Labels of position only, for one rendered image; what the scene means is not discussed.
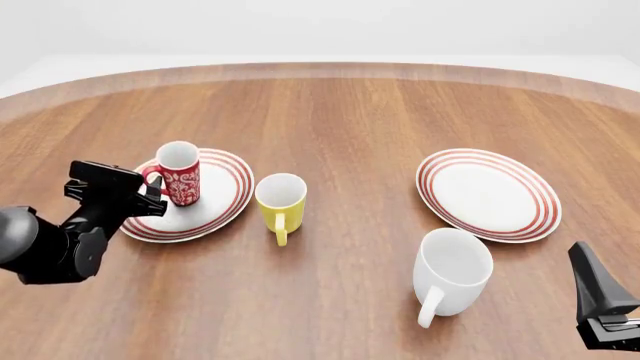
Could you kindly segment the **white mug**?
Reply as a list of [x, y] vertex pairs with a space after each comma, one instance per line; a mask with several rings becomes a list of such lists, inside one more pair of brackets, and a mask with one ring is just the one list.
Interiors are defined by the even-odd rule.
[[484, 290], [494, 269], [483, 242], [464, 230], [439, 228], [427, 233], [413, 269], [413, 287], [421, 304], [418, 324], [427, 329], [436, 316], [465, 311]]

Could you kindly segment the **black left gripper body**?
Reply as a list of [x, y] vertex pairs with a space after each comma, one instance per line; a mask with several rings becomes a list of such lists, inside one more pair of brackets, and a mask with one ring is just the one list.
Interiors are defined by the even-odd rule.
[[102, 217], [124, 218], [162, 217], [168, 208], [166, 200], [151, 200], [144, 194], [124, 185], [91, 185], [88, 182], [70, 180], [64, 185], [64, 196], [77, 200], [80, 208], [74, 216], [87, 218], [90, 214]]

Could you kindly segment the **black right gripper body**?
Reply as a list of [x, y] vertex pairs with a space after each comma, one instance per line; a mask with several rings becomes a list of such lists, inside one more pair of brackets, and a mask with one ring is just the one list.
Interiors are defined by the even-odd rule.
[[588, 350], [640, 351], [640, 318], [630, 318], [636, 307], [589, 314], [576, 327]]

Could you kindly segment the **yellow mug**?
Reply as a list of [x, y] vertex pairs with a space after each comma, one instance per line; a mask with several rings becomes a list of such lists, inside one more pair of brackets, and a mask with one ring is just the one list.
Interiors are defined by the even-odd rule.
[[276, 234], [280, 247], [288, 243], [288, 234], [298, 230], [304, 217], [307, 185], [291, 173], [274, 173], [255, 188], [255, 199], [266, 227]]

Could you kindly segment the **red patterned mug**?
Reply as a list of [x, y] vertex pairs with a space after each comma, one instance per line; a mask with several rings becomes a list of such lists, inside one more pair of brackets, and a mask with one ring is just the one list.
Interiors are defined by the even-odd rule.
[[176, 140], [161, 146], [155, 164], [142, 170], [146, 185], [148, 176], [158, 173], [164, 179], [161, 194], [168, 196], [176, 206], [190, 206], [200, 199], [199, 149], [192, 143]]

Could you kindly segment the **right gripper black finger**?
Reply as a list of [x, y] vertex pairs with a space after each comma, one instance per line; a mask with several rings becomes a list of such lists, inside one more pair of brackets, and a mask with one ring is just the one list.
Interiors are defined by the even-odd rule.
[[576, 284], [577, 319], [626, 315], [640, 308], [640, 299], [612, 277], [586, 242], [575, 242], [568, 255]]

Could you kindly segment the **white plate with red rings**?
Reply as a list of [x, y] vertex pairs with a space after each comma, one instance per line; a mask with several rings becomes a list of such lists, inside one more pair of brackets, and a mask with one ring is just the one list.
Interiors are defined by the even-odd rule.
[[167, 204], [161, 217], [128, 218], [122, 233], [144, 242], [185, 242], [224, 227], [248, 205], [255, 179], [239, 156], [219, 149], [199, 149], [200, 199], [191, 206]]
[[418, 166], [415, 183], [435, 215], [481, 239], [536, 242], [561, 223], [561, 202], [551, 185], [524, 164], [494, 152], [435, 152]]

